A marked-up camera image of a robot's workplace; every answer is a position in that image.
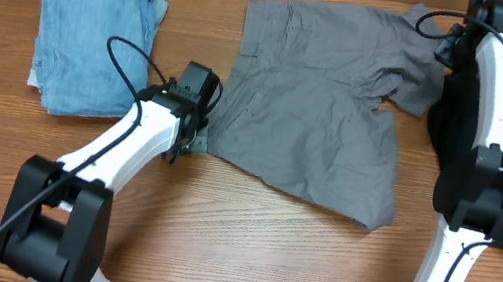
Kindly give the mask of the grey shorts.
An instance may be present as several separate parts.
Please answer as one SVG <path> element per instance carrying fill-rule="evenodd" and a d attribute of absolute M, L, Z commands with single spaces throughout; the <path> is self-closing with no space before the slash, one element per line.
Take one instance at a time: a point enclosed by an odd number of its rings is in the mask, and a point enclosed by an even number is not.
<path fill-rule="evenodd" d="M 427 7 L 254 0 L 208 151 L 372 232 L 395 216 L 395 118 L 441 98 L 439 27 Z"/>

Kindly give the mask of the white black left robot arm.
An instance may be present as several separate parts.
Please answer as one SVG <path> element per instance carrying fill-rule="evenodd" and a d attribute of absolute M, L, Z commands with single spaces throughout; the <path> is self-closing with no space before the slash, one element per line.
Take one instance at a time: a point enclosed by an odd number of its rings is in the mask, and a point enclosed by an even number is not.
<path fill-rule="evenodd" d="M 112 282 L 101 264 L 115 195 L 152 159 L 192 146 L 213 108 L 176 90 L 134 97 L 85 147 L 22 164 L 0 222 L 0 263 L 28 282 Z"/>

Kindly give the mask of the folded blue denim jeans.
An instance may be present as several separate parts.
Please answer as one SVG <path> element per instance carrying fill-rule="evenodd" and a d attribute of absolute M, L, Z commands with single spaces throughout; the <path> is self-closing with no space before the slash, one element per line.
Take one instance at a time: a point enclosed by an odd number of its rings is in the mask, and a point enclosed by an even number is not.
<path fill-rule="evenodd" d="M 147 87 L 165 0 L 41 0 L 28 84 L 58 116 L 120 117 L 133 96 L 108 50 L 137 91 Z"/>

